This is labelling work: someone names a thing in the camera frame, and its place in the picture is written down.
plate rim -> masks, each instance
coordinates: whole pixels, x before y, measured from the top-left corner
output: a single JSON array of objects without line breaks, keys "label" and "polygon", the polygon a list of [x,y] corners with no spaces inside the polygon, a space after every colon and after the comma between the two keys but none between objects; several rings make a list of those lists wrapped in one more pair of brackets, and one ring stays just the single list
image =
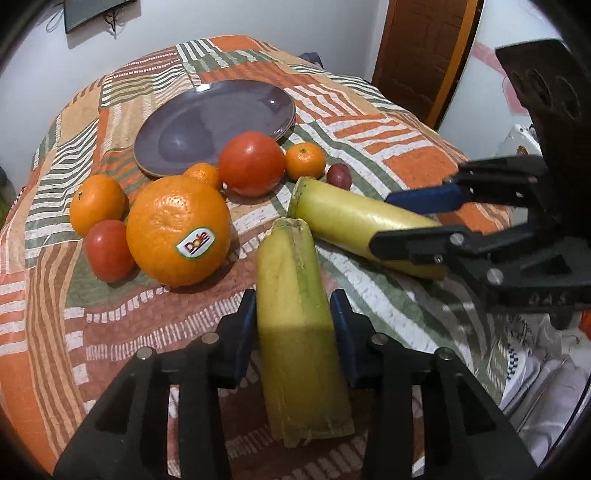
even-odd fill
[{"label": "plate rim", "polygon": [[[252,80],[252,79],[227,79],[227,80],[219,80],[217,82],[208,82],[208,83],[201,83],[198,86],[201,85],[214,85],[217,83],[226,83],[226,82],[256,82],[256,83],[263,83],[265,85],[270,85],[272,87],[275,87],[279,90],[281,90],[283,93],[285,93],[285,95],[287,96],[287,98],[289,98],[290,103],[291,103],[291,107],[292,107],[292,114],[291,114],[291,120],[288,122],[288,124],[286,125],[286,127],[278,134],[276,135],[273,140],[276,142],[277,140],[279,140],[281,137],[283,137],[283,135],[285,135],[285,133],[292,127],[292,125],[294,124],[295,120],[296,120],[296,103],[294,102],[294,99],[291,97],[291,95],[289,95],[283,88],[274,85],[273,83],[268,83],[268,82],[263,82],[261,80]],[[154,110],[151,114],[148,115],[148,118],[146,120],[144,120],[144,123],[142,123],[142,126],[139,128],[138,132],[135,134],[135,138],[134,138],[134,149],[133,149],[133,153],[134,153],[134,160],[136,165],[138,166],[138,168],[140,169],[141,172],[143,172],[144,174],[147,174],[151,177],[155,177],[156,179],[163,179],[165,177],[174,177],[175,175],[169,174],[160,174],[160,173],[154,173],[152,171],[149,171],[147,168],[145,168],[138,160],[137,155],[135,154],[135,143],[138,139],[139,133],[142,131],[142,128],[144,127],[144,125],[148,122],[148,120],[150,120],[150,117],[152,117],[152,115],[154,115],[158,110],[160,110],[161,108],[163,108],[166,104],[168,104],[169,102],[172,102],[176,97],[183,95],[193,89],[197,88],[197,86],[193,86],[191,89],[189,90],[185,90],[184,92],[179,93],[178,95],[173,96],[171,99],[166,100],[166,102],[164,102],[162,105],[160,105],[156,110]]]}]

screw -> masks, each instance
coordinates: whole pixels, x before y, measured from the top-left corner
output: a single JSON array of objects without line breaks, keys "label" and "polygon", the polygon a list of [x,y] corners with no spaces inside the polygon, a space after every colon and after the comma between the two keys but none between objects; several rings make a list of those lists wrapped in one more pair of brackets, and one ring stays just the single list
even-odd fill
[{"label": "screw", "polygon": [[503,272],[498,268],[491,268],[486,272],[486,279],[491,285],[501,285],[503,283]]},{"label": "screw", "polygon": [[439,358],[443,360],[451,360],[456,356],[456,353],[451,348],[448,348],[446,346],[438,348],[437,350],[435,350],[435,353]]},{"label": "screw", "polygon": [[371,342],[374,345],[386,345],[386,343],[388,343],[388,335],[386,335],[385,333],[374,333],[371,336]]},{"label": "screw", "polygon": [[452,233],[449,236],[449,241],[456,247],[461,247],[466,239],[461,233]]},{"label": "screw", "polygon": [[207,332],[201,336],[201,341],[207,345],[213,345],[214,343],[217,343],[219,339],[220,336],[216,332]]},{"label": "screw", "polygon": [[135,353],[135,356],[140,360],[147,360],[152,356],[152,353],[154,353],[153,348],[150,348],[149,346],[143,346]]}]

ceramic plate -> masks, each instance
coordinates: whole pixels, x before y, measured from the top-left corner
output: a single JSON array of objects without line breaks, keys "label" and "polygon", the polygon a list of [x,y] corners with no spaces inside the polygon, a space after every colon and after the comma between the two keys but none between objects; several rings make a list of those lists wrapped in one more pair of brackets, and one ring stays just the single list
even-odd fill
[{"label": "ceramic plate", "polygon": [[216,165],[229,140],[252,130],[278,139],[293,123],[295,112],[291,97],[268,83],[204,83],[148,117],[135,139],[135,159],[155,177],[180,175],[198,162]]}]

dole sticker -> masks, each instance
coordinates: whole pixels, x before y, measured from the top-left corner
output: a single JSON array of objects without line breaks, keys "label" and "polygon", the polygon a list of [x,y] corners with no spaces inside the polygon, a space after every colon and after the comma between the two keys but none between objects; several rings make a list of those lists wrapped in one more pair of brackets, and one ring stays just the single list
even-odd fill
[{"label": "dole sticker", "polygon": [[196,228],[177,244],[177,250],[186,258],[198,258],[213,245],[215,240],[216,235],[209,228]]}]

bedspread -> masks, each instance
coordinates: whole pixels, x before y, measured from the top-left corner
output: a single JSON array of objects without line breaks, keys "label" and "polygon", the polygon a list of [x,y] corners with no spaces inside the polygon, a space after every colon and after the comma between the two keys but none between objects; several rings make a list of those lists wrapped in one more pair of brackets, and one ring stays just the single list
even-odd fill
[{"label": "bedspread", "polygon": [[[96,80],[52,123],[33,158],[30,181],[0,232],[0,403],[41,464],[53,470],[66,443],[101,392],[141,346],[170,351],[213,330],[235,312],[254,284],[255,253],[273,219],[285,215],[293,183],[269,199],[230,206],[238,233],[228,263],[206,281],[171,290],[139,272],[107,285],[92,274],[69,203],[89,175],[116,179],[133,203],[150,182],[138,169],[134,139],[147,117],[201,83],[254,79],[295,101],[295,125],[283,148],[312,141],[329,164],[347,163],[353,190],[384,198],[393,190],[440,184],[465,157],[360,78],[331,74],[265,42],[243,36],[189,41],[149,54]],[[508,212],[466,205],[441,215],[490,232]],[[428,282],[387,271],[318,242],[327,290],[344,288],[376,329],[423,351],[453,348],[500,400],[506,377],[502,328],[474,307],[454,279]],[[234,478],[356,478],[365,448],[366,401],[355,394],[357,433],[294,450],[274,441],[267,425],[258,354],[235,391],[219,397]],[[178,390],[170,395],[174,438]],[[416,399],[416,422],[421,421]],[[420,442],[416,447],[421,454]],[[178,474],[174,441],[169,470]]]}]

